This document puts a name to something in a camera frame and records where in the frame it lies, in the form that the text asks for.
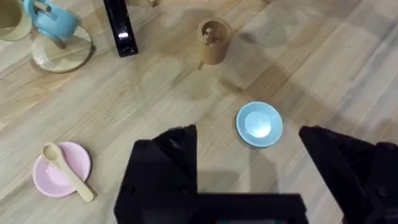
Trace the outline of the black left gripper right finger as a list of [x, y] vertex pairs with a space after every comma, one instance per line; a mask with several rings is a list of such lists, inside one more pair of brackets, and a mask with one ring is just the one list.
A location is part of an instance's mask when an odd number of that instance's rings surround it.
[[397, 145], [371, 144], [320, 126], [303, 126], [298, 134], [343, 223], [397, 223]]

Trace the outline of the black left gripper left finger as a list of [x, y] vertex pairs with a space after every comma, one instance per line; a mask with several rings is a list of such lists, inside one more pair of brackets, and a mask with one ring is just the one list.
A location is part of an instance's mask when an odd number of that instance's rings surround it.
[[197, 128], [167, 130], [137, 140], [127, 163], [114, 216], [118, 223], [187, 223], [171, 196], [197, 193]]

